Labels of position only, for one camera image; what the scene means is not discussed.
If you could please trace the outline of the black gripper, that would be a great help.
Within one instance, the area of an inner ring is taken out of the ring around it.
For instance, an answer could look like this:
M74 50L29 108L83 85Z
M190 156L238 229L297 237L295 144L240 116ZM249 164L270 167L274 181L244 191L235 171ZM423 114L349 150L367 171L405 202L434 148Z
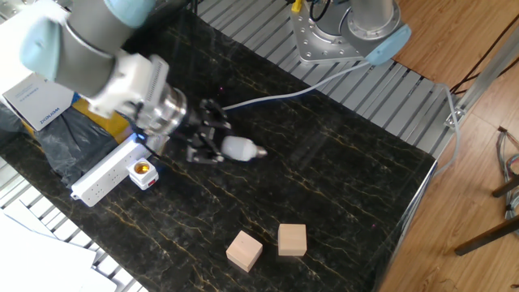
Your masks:
M221 150L203 134L207 126L230 130L228 115L212 99L203 99L199 107L189 109L177 129L177 137L187 145L187 161L199 164L223 162Z

